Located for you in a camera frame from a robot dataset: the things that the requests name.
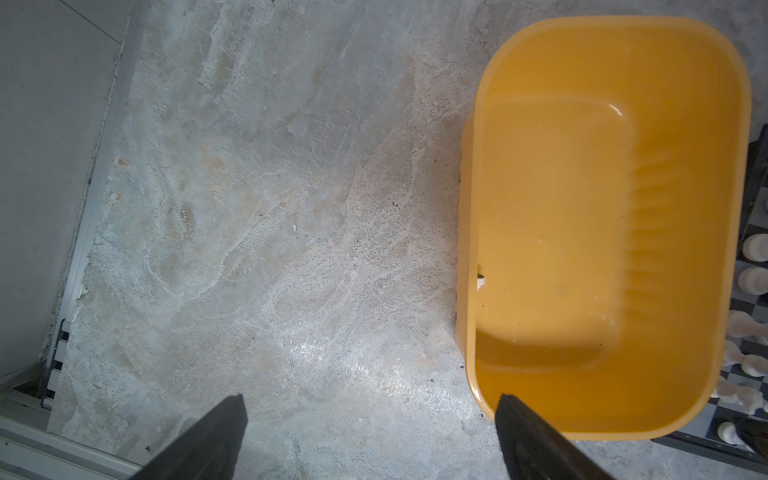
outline orange tub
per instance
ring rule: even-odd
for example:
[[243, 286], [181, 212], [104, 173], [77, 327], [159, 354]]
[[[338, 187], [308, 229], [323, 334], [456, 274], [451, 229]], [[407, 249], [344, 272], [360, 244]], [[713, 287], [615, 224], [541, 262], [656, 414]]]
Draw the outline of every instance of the orange tub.
[[693, 20], [560, 18], [499, 49], [462, 137], [458, 230], [456, 339], [489, 417], [511, 393], [570, 439], [634, 440], [698, 413], [749, 117], [739, 54]]

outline white pawn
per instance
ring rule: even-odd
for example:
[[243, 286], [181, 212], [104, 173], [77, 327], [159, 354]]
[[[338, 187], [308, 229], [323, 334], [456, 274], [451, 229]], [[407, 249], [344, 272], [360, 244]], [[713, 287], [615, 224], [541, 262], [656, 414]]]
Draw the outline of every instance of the white pawn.
[[749, 295], [768, 293], [768, 270], [761, 266], [752, 266], [739, 273], [736, 285], [739, 290]]
[[741, 253], [753, 262], [768, 262], [768, 233], [758, 233], [741, 244]]
[[749, 313], [741, 310], [728, 312], [727, 333], [736, 339], [754, 335], [758, 342], [768, 345], [768, 325], [756, 322]]
[[717, 436], [728, 445], [743, 445], [750, 451], [750, 447], [739, 437], [736, 426], [732, 422], [723, 422], [717, 426]]
[[725, 341], [725, 355], [723, 356], [723, 367], [741, 364], [741, 369], [751, 376], [768, 375], [768, 359], [758, 355], [744, 355], [736, 346], [736, 343], [730, 340]]
[[723, 377], [720, 377], [720, 381], [717, 383], [711, 397], [713, 399], [722, 399], [727, 403], [736, 403], [744, 407], [747, 415], [754, 415], [758, 409], [765, 409], [766, 407], [766, 401], [760, 390], [746, 385], [734, 385]]

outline plastic container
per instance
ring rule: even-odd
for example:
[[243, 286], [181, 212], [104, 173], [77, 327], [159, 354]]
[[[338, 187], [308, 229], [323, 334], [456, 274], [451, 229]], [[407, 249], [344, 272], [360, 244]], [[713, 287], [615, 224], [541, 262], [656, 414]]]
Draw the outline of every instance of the plastic container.
[[511, 393], [570, 439], [616, 440], [700, 411], [749, 119], [739, 54], [693, 20], [559, 18], [498, 50], [462, 136], [456, 307], [489, 417]]

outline gray marble surface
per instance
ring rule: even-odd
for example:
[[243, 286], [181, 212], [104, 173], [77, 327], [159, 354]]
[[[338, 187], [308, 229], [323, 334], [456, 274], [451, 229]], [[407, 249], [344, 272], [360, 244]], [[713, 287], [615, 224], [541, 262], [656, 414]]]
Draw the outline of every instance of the gray marble surface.
[[[238, 478], [505, 478], [453, 339], [458, 143], [483, 69], [561, 15], [728, 35], [768, 120], [768, 4], [158, 0], [49, 428], [146, 462], [225, 395]], [[618, 478], [758, 478], [580, 442]]]

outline chess piece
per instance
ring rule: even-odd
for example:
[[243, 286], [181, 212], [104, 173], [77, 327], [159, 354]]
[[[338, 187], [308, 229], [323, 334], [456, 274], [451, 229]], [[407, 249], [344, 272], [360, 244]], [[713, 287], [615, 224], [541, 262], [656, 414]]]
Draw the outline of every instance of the chess piece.
[[768, 375], [768, 359], [759, 355], [744, 355], [736, 346], [736, 343], [730, 340], [725, 341], [725, 355], [723, 356], [723, 367], [741, 364], [741, 369], [751, 376]]
[[752, 266], [739, 273], [736, 284], [739, 290], [749, 295], [768, 293], [768, 270], [761, 266]]
[[747, 312], [731, 310], [728, 312], [728, 336], [743, 338], [754, 335], [757, 341], [766, 345], [768, 343], [768, 325], [758, 323]]
[[734, 385], [722, 376], [711, 396], [713, 399], [722, 399], [724, 402], [742, 406], [747, 415], [754, 415], [758, 409], [766, 407], [766, 401], [760, 390], [746, 385]]
[[741, 244], [741, 253], [753, 262], [768, 262], [768, 233], [757, 233]]
[[750, 447], [739, 437], [736, 426], [732, 422], [723, 422], [717, 426], [717, 436], [728, 445], [744, 445]]

